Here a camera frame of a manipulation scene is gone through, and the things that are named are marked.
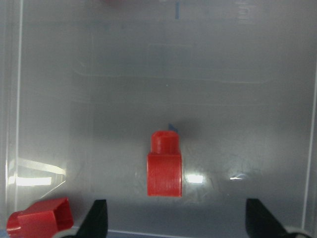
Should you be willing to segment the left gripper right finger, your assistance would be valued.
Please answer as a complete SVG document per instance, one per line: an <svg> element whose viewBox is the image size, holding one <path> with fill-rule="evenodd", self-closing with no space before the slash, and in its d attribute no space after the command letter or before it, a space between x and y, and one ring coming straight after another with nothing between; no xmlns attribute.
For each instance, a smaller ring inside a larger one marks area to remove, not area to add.
<svg viewBox="0 0 317 238"><path fill-rule="evenodd" d="M250 238L294 238L259 199L246 201L245 228Z"/></svg>

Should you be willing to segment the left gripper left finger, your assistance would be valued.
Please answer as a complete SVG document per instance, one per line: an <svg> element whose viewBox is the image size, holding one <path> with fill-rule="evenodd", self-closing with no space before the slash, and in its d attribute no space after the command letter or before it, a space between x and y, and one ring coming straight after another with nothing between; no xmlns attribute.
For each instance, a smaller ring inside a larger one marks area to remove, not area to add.
<svg viewBox="0 0 317 238"><path fill-rule="evenodd" d="M75 238L106 238L108 214L106 199L95 200Z"/></svg>

